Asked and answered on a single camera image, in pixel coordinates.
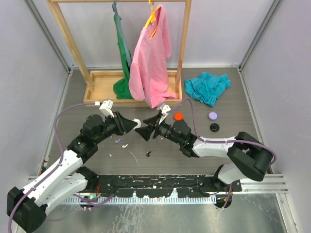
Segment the white earbud charging case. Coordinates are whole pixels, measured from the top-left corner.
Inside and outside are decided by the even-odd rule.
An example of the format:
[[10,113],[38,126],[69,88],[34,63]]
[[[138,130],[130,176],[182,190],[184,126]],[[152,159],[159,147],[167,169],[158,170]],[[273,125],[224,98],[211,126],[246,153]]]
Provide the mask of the white earbud charging case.
[[141,127],[141,121],[139,119],[134,118],[133,121],[137,123],[137,125],[133,129],[137,129]]

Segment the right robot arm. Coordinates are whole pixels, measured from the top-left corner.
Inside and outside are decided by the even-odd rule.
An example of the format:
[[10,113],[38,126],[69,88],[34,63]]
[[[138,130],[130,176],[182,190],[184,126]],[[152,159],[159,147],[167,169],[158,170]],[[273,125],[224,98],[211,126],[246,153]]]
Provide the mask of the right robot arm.
[[275,155],[265,145],[245,132],[235,137],[217,139],[196,136],[184,120],[167,124],[160,115],[145,119],[144,127],[135,129],[144,140],[161,136],[179,145],[187,157],[219,157],[231,162],[220,165],[212,178],[218,191],[225,191],[240,179],[249,178],[261,182]]

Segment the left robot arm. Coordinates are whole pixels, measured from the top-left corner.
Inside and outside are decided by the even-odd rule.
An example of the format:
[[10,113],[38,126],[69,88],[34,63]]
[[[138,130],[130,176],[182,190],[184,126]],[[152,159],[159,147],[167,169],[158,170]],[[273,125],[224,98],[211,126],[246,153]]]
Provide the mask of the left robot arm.
[[22,189],[13,187],[7,196],[7,215],[25,232],[36,231],[48,214],[73,194],[93,192],[99,185],[95,172],[84,166],[98,150],[98,144],[113,134],[124,135],[141,126],[119,112],[102,118],[90,115],[60,158],[45,172]]

